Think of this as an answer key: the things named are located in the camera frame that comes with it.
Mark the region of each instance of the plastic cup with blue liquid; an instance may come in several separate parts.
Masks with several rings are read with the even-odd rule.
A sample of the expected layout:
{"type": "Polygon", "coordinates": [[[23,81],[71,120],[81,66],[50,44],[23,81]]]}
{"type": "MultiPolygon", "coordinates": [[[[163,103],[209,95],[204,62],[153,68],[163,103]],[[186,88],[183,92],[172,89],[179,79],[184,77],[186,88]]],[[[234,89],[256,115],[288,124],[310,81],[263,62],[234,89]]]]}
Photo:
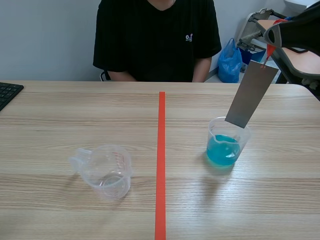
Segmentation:
{"type": "Polygon", "coordinates": [[[250,129],[238,127],[217,117],[209,123],[206,153],[209,161],[220,166],[233,165],[251,137],[250,129]]]}

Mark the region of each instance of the cup rim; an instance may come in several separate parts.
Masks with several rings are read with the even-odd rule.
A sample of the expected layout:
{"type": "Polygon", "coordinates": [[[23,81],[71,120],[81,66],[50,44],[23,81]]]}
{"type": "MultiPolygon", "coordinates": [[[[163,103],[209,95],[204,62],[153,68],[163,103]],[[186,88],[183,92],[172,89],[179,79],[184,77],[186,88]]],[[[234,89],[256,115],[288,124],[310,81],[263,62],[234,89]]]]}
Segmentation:
{"type": "Polygon", "coordinates": [[[213,134],[213,133],[212,133],[212,130],[210,129],[210,125],[211,125],[212,122],[217,121],[217,120],[220,120],[220,119],[221,119],[221,120],[222,120],[222,119],[226,119],[226,117],[225,117],[225,116],[216,117],[216,118],[212,119],[212,120],[209,122],[209,125],[208,125],[208,131],[209,131],[209,133],[211,134],[211,136],[214,138],[214,140],[215,140],[217,143],[220,143],[220,144],[222,144],[222,143],[240,144],[240,143],[243,143],[243,142],[247,142],[248,139],[250,139],[250,137],[251,137],[251,129],[250,129],[250,127],[248,127],[248,125],[247,125],[247,126],[245,126],[245,128],[242,128],[242,129],[245,130],[245,131],[247,131],[248,139],[240,140],[240,141],[237,141],[237,142],[229,142],[229,141],[224,141],[224,140],[223,140],[223,141],[217,140],[216,135],[213,134]]]}
{"type": "Polygon", "coordinates": [[[97,189],[104,189],[104,188],[110,188],[110,187],[113,187],[114,185],[120,183],[121,181],[124,181],[125,179],[128,179],[128,178],[131,178],[133,176],[133,170],[132,170],[132,159],[131,159],[131,155],[129,154],[129,152],[123,147],[123,146],[120,146],[120,145],[116,145],[116,144],[104,144],[104,145],[101,145],[101,146],[98,146],[96,150],[99,150],[99,149],[103,149],[105,147],[113,147],[113,148],[119,148],[121,149],[121,151],[123,151],[127,157],[128,157],[128,160],[129,160],[129,172],[127,174],[124,174],[118,181],[112,183],[112,184],[109,184],[109,185],[103,185],[103,186],[99,186],[99,185],[95,185],[93,183],[91,183],[90,181],[88,181],[86,178],[83,178],[83,180],[91,187],[93,188],[97,188],[97,189]]]}

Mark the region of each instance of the person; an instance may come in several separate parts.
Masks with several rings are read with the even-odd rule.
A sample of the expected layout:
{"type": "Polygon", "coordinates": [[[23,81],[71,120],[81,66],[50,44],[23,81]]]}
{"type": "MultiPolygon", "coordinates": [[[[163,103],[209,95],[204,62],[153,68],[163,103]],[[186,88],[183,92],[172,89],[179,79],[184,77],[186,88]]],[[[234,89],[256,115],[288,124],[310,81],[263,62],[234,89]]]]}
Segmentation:
{"type": "Polygon", "coordinates": [[[93,65],[120,82],[203,83],[221,51],[213,0],[102,0],[93,65]]]}

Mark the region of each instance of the empty plastic measuring cup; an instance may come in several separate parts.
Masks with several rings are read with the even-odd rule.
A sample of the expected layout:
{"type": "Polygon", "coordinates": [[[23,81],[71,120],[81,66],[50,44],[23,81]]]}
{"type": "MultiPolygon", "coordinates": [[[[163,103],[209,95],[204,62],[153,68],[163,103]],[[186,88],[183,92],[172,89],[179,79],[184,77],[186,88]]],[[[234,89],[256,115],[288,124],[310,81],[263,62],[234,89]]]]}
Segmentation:
{"type": "Polygon", "coordinates": [[[206,153],[215,164],[229,166],[234,164],[251,137],[250,129],[244,129],[217,117],[209,123],[206,153]]]}
{"type": "Polygon", "coordinates": [[[69,162],[101,198],[118,200],[130,189],[131,157],[121,146],[104,145],[93,151],[79,148],[69,162]]]}

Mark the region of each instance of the black keyboard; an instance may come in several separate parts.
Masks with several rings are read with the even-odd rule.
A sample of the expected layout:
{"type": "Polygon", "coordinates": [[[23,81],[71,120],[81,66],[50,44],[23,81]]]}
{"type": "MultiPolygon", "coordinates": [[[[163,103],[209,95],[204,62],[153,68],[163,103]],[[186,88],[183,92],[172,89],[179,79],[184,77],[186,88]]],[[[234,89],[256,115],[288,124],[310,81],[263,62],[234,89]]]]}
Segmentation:
{"type": "Polygon", "coordinates": [[[24,86],[0,82],[0,111],[8,104],[24,86]]]}

